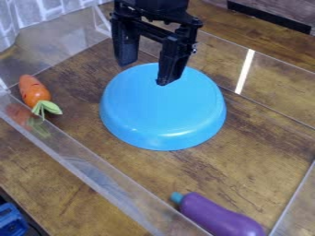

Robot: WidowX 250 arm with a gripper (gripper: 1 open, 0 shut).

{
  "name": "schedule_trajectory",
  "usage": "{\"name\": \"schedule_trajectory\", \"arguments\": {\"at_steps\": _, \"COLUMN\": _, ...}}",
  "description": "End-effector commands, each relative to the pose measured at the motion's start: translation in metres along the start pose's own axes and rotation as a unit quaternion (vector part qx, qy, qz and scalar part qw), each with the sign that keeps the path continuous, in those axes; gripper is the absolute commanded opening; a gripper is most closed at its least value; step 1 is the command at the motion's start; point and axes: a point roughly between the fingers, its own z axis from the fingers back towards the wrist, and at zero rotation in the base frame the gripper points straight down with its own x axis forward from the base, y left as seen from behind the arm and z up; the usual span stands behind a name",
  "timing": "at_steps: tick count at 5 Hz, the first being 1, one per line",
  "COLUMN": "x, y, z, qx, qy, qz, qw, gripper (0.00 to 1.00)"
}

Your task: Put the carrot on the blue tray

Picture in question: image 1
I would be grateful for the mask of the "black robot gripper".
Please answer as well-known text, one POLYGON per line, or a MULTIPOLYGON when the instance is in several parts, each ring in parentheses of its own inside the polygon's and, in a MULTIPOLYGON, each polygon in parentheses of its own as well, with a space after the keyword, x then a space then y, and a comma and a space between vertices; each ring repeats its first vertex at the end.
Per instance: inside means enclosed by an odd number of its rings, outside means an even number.
POLYGON ((165 86, 181 77, 189 56, 197 51, 199 18, 187 13, 189 0, 115 0, 111 14, 115 56, 120 66, 137 60, 140 36, 163 43, 156 84, 165 86), (175 31, 151 24, 177 23, 175 31))

